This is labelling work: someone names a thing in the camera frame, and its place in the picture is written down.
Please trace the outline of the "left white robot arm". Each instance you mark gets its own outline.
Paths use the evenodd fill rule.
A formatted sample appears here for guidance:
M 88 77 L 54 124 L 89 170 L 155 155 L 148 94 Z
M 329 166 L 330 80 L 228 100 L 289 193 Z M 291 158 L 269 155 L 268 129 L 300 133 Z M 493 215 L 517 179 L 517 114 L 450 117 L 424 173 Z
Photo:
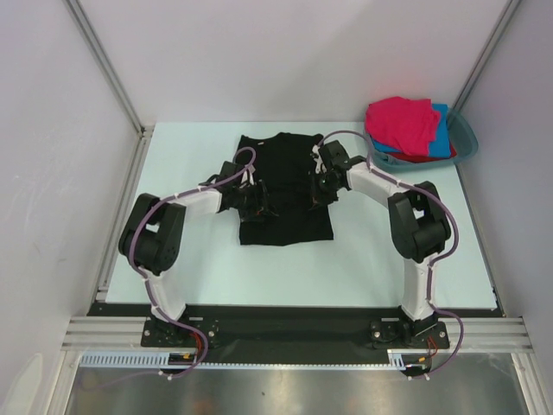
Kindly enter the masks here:
M 190 323 L 181 318 L 187 307 L 185 294 L 169 274 L 181 250 L 184 225 L 230 209 L 237 210 L 242 221 L 277 215 L 252 163 L 225 162 L 218 174 L 195 188 L 164 198 L 142 193 L 124 225 L 118 252 L 141 276 L 151 313 L 163 321 L 160 333 L 172 345 L 185 343 L 191 335 Z

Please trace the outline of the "black t shirt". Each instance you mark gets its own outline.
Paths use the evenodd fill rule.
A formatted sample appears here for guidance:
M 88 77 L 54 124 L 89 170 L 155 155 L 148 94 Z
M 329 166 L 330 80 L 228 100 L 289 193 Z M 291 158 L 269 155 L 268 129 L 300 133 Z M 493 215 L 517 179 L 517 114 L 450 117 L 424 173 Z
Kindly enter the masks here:
M 328 208 L 315 207 L 311 196 L 309 173 L 315 170 L 311 152 L 321 140 L 321 134 L 289 132 L 239 139 L 238 150 L 256 151 L 254 179 L 264 183 L 270 209 L 276 213 L 242 220 L 238 233 L 242 246 L 289 246 L 334 238 Z

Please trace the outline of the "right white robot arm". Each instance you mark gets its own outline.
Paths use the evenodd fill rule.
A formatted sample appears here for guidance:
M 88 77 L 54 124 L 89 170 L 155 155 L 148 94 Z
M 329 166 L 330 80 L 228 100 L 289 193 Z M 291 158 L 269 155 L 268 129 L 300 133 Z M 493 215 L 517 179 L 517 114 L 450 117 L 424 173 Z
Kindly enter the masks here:
M 404 259 L 404 295 L 398 325 L 400 340 L 418 347 L 437 325 L 432 309 L 433 261 L 451 237 L 446 209 L 435 185 L 411 185 L 385 173 L 362 156 L 350 157 L 337 141 L 311 150 L 315 169 L 309 173 L 314 208 L 338 200 L 338 191 L 361 193 L 387 209 L 392 243 Z

